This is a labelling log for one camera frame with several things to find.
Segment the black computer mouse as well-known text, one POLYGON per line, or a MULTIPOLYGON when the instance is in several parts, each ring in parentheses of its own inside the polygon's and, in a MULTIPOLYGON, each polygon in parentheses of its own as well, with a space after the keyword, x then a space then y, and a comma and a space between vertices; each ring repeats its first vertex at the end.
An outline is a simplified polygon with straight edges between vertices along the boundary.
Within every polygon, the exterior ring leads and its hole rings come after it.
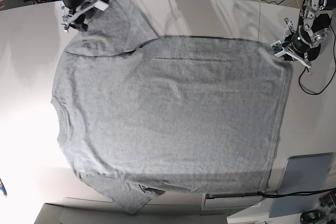
POLYGON ((321 50, 321 45, 315 47, 315 48, 311 48, 309 51, 308 51, 308 60, 309 61, 314 61, 317 59, 319 53, 320 53, 320 50, 321 50))

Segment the grey laptop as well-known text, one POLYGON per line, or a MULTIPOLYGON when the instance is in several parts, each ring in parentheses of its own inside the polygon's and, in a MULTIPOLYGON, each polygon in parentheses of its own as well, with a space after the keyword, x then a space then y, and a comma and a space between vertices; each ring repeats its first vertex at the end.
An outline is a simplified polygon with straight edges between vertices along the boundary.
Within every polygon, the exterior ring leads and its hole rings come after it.
MULTIPOLYGON (((333 159, 333 153, 293 156, 287 160, 278 194, 321 190, 333 159)), ((312 196, 287 196, 277 198, 269 218, 300 214, 309 211, 316 201, 312 196)))

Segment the black gadget bottom right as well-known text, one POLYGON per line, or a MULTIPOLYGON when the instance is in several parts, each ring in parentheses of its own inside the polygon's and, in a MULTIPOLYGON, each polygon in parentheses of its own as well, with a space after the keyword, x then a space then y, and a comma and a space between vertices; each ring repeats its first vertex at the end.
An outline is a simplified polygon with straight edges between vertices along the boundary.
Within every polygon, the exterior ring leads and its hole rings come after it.
POLYGON ((324 217, 324 213, 318 209, 303 212, 300 216, 301 224, 312 224, 317 223, 324 217))

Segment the grey T-shirt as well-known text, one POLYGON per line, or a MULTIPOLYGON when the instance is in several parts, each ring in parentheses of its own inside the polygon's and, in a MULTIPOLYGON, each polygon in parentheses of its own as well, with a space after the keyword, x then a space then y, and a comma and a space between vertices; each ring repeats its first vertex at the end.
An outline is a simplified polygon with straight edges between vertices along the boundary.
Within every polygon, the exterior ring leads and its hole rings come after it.
POLYGON ((111 0, 58 62, 58 143, 129 214, 161 191, 263 191, 290 81, 268 45, 160 37, 130 0, 111 0))

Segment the blue orange tool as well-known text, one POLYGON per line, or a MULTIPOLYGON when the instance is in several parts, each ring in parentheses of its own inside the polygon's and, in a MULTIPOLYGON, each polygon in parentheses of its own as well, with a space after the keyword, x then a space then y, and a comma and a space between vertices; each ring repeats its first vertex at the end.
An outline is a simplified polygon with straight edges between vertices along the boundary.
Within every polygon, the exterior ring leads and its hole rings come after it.
POLYGON ((3 193, 5 197, 7 197, 7 192, 1 179, 0 179, 0 191, 3 193))

